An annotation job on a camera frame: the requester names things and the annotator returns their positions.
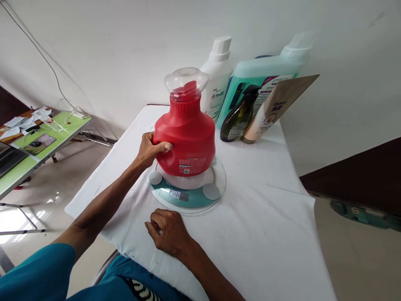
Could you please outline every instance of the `red detergent bottle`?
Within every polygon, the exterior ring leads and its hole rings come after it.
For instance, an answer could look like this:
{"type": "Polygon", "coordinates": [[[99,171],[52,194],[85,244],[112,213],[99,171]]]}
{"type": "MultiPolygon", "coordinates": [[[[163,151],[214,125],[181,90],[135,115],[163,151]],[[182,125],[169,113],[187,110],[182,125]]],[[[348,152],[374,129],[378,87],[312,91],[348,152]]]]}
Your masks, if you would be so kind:
{"type": "Polygon", "coordinates": [[[209,76],[197,68],[182,68],[165,77],[170,111],[155,124],[153,143],[168,141],[173,149],[157,156],[172,176],[196,176],[212,164],[216,147],[213,120],[201,112],[201,92],[209,76]]]}

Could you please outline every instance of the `laptop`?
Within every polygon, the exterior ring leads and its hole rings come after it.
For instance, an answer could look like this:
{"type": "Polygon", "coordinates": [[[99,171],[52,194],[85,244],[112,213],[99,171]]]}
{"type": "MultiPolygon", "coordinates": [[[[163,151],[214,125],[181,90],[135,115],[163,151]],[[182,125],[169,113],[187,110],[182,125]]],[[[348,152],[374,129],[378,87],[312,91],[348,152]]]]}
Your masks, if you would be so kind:
{"type": "Polygon", "coordinates": [[[24,152],[0,142],[0,178],[27,156],[24,152]]]}

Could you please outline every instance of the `clear bottle cap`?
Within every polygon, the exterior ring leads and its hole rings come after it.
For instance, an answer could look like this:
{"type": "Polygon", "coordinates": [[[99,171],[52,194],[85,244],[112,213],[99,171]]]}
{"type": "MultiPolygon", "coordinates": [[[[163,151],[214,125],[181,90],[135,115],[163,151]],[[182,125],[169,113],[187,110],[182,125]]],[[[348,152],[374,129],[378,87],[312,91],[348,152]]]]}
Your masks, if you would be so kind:
{"type": "Polygon", "coordinates": [[[209,76],[198,68],[175,70],[164,78],[170,97],[177,102],[189,102],[197,98],[208,83],[209,76]]]}

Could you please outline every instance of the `green folding table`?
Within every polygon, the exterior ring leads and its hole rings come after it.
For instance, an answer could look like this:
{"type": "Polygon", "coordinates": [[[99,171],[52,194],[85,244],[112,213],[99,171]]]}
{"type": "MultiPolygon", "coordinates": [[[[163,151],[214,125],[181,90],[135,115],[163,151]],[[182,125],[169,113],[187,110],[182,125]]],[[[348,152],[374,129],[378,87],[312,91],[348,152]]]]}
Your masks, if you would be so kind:
{"type": "MultiPolygon", "coordinates": [[[[60,124],[64,130],[61,132],[56,132],[49,128],[48,125],[43,124],[42,127],[32,135],[26,135],[14,141],[10,145],[16,148],[23,148],[32,141],[36,140],[43,134],[47,134],[51,137],[56,138],[51,145],[46,147],[36,156],[28,156],[17,164],[13,169],[8,171],[5,175],[0,178],[0,200],[4,198],[10,191],[15,187],[19,186],[27,177],[29,177],[40,165],[46,162],[50,157],[52,157],[58,150],[65,146],[80,130],[88,125],[91,121],[91,117],[86,119],[80,119],[75,116],[69,118],[70,124],[66,124],[65,120],[70,115],[70,112],[61,112],[53,117],[53,120],[60,124]]],[[[25,233],[35,233],[35,232],[45,232],[44,229],[38,229],[35,224],[29,219],[25,212],[21,209],[24,205],[13,205],[0,203],[0,206],[14,207],[18,208],[22,214],[25,215],[27,220],[34,227],[34,230],[21,230],[21,231],[8,231],[0,232],[0,235],[14,235],[14,234],[25,234],[25,233]]]]}

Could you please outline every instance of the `chair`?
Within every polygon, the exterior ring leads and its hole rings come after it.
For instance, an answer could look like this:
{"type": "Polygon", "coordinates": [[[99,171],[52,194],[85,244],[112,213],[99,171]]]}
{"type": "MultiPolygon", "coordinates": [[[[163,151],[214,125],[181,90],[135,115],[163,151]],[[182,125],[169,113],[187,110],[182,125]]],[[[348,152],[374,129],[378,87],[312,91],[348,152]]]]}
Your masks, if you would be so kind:
{"type": "Polygon", "coordinates": [[[93,277],[92,282],[89,286],[95,286],[95,285],[99,284],[100,280],[102,280],[104,274],[106,273],[107,267],[109,266],[110,263],[113,262],[114,259],[116,259],[116,257],[118,255],[120,255],[120,253],[117,250],[115,250],[113,252],[113,254],[110,255],[110,257],[106,260],[106,262],[100,268],[99,272],[97,272],[95,277],[93,277]]]}

